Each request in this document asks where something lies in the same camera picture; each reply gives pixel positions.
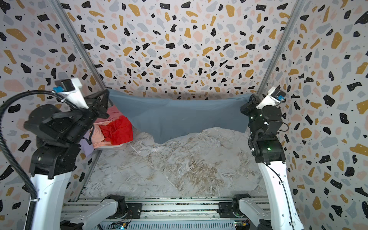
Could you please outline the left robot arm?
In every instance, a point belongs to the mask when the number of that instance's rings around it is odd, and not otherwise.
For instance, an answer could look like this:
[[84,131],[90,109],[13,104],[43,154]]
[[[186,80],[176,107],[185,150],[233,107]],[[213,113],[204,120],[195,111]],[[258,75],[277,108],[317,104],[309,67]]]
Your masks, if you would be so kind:
[[104,90],[78,102],[79,107],[62,112],[45,104],[29,115],[24,127],[36,135],[37,150],[31,158],[29,172],[37,191],[34,199],[33,230],[91,230],[108,217],[128,215],[124,196],[108,195],[100,204],[71,220],[62,220],[64,194],[81,151],[80,141],[98,118],[107,118],[109,91]]

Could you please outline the grey t-shirt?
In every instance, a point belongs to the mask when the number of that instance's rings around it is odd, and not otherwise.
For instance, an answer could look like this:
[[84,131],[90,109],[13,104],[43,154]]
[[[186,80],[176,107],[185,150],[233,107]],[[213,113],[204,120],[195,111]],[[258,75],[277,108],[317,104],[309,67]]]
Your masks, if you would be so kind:
[[109,99],[134,128],[152,135],[158,144],[213,127],[245,132],[249,122],[241,106],[249,102],[250,94],[221,100],[172,100],[111,89]]

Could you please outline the peach t-shirt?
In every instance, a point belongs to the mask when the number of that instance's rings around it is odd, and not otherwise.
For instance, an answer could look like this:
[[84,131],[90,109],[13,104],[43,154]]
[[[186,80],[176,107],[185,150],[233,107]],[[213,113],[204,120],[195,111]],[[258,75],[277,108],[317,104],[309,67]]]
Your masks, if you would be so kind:
[[105,137],[98,125],[94,125],[94,131],[91,137],[91,141],[95,149],[112,146],[110,141],[105,141]]

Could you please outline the red t-shirt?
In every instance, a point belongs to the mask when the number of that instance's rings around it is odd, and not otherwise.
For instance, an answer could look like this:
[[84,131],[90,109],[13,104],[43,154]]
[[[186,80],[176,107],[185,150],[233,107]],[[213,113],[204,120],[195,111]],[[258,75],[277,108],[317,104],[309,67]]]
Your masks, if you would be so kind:
[[109,142],[112,146],[134,140],[132,124],[125,116],[120,116],[113,121],[101,122],[98,127],[104,137],[103,142]]

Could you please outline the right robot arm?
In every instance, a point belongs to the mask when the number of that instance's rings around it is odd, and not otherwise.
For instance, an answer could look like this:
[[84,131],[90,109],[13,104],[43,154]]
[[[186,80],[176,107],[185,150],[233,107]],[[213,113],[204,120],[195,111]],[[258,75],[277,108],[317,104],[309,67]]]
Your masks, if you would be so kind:
[[247,217],[256,230],[302,230],[288,183],[286,156],[277,138],[285,124],[281,110],[271,103],[261,105],[261,100],[252,95],[241,113],[249,118],[248,145],[266,185],[270,212],[266,213],[250,195],[235,195],[233,213]]

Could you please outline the corner aluminium post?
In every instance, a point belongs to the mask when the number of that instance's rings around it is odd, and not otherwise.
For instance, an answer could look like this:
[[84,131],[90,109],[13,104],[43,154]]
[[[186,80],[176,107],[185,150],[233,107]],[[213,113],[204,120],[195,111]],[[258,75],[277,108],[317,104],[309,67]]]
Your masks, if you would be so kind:
[[258,91],[256,93],[258,96],[262,96],[264,90],[266,89],[267,84],[270,81],[271,75],[275,70],[278,59],[284,50],[284,47],[298,19],[298,16],[300,15],[302,8],[304,7],[305,2],[306,2],[305,0],[296,1],[295,6],[293,7],[293,10],[291,11],[290,18],[288,19],[288,22],[285,26],[285,30],[280,38],[278,46],[276,47],[276,50],[271,58],[270,64],[265,72],[264,78],[259,85]]
[[78,53],[81,55],[82,60],[85,62],[87,69],[91,71],[92,76],[94,76],[96,82],[98,83],[101,90],[106,89],[106,86],[97,70],[95,65],[93,64],[90,56],[88,55],[86,49],[84,48],[83,42],[78,37],[77,31],[72,25],[67,13],[64,11],[62,4],[60,1],[49,1],[51,8],[60,19],[63,24],[65,30],[68,32],[70,39],[74,43]]

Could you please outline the right corner aluminium post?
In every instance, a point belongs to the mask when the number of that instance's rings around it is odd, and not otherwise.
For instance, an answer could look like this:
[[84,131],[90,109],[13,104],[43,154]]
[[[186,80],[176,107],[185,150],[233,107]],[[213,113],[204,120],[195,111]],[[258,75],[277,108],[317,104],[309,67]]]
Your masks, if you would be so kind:
[[264,90],[266,89],[267,84],[270,81],[271,75],[275,70],[278,59],[284,50],[284,47],[298,19],[298,16],[300,15],[302,8],[304,7],[305,2],[306,2],[305,0],[296,1],[295,6],[293,7],[293,10],[291,11],[290,18],[288,19],[288,22],[285,26],[285,30],[280,38],[278,46],[276,47],[276,50],[271,58],[270,64],[265,72],[264,78],[259,85],[258,91],[256,93],[258,96],[262,96]]

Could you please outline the circuit board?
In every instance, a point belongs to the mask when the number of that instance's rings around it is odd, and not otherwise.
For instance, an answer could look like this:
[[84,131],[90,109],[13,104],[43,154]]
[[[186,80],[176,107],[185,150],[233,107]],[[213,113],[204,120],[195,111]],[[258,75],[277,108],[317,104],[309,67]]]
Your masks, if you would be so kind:
[[129,223],[128,222],[115,222],[110,225],[110,229],[114,230],[127,230]]
[[250,221],[247,220],[241,220],[241,221],[235,221],[234,226],[236,230],[250,230]]

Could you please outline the aluminium mounting rail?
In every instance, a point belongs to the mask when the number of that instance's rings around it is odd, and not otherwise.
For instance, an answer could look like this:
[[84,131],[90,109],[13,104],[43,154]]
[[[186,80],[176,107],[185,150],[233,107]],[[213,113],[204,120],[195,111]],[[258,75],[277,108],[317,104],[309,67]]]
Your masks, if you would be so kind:
[[[266,213],[270,212],[268,197],[251,196]],[[219,202],[232,202],[233,197],[164,197],[128,198],[128,203],[142,203],[139,219],[108,217],[92,230],[111,230],[115,222],[128,222],[127,230],[235,230],[234,222],[247,217],[220,218]],[[102,199],[82,199],[66,203],[61,212],[62,220],[71,220],[86,213]]]

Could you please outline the left circuit board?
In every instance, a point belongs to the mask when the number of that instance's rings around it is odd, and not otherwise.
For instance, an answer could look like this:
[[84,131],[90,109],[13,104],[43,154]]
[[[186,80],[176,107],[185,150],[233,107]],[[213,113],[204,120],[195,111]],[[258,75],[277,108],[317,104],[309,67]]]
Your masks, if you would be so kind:
[[110,225],[110,229],[114,230],[127,230],[129,223],[128,222],[115,222]]

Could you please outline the right circuit board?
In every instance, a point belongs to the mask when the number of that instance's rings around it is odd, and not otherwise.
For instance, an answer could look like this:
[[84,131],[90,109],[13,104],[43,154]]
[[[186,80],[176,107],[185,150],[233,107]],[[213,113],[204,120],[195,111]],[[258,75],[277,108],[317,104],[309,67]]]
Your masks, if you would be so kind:
[[250,230],[250,221],[247,220],[241,220],[241,221],[235,221],[234,226],[236,230]]

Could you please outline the dusty pink t-shirt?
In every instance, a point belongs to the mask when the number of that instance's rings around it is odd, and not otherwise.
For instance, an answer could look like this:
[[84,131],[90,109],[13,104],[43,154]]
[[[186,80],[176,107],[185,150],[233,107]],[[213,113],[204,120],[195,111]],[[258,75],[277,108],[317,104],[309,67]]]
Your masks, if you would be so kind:
[[98,118],[95,121],[95,125],[101,125],[101,126],[106,126],[109,123],[118,120],[123,114],[118,110],[118,108],[114,105],[112,107],[109,107],[107,110],[107,113],[109,115],[108,118]]

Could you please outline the white laundry basket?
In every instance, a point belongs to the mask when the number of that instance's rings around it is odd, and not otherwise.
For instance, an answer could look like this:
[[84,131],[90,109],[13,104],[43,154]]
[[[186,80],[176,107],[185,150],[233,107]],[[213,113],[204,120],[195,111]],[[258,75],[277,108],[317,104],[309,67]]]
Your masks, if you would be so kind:
[[124,146],[124,144],[120,144],[120,145],[111,145],[111,143],[110,142],[101,142],[101,143],[98,143],[98,144],[96,144],[96,145],[94,145],[94,148],[96,149],[96,150],[104,150],[104,149],[114,149],[114,148],[120,148],[120,147],[122,147],[122,146]]

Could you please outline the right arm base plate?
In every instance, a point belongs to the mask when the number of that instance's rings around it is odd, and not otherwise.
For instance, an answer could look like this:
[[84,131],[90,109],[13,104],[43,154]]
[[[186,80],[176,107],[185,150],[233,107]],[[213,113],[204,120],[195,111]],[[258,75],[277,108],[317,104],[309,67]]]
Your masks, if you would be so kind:
[[232,202],[219,202],[217,210],[220,218],[237,218]]

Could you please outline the left corner aluminium post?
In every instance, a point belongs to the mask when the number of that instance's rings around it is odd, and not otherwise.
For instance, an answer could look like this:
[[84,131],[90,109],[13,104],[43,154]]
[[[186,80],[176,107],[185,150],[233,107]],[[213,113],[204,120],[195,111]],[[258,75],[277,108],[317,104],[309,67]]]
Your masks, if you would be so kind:
[[60,1],[49,1],[51,8],[60,19],[63,24],[65,30],[68,32],[70,39],[74,43],[78,53],[81,55],[82,60],[85,62],[87,69],[91,71],[92,76],[94,76],[96,82],[98,83],[101,90],[106,89],[106,86],[97,70],[95,65],[93,64],[90,56],[88,55],[86,49],[84,48],[83,42],[78,37],[77,31],[72,25],[67,13],[64,11],[62,4]]

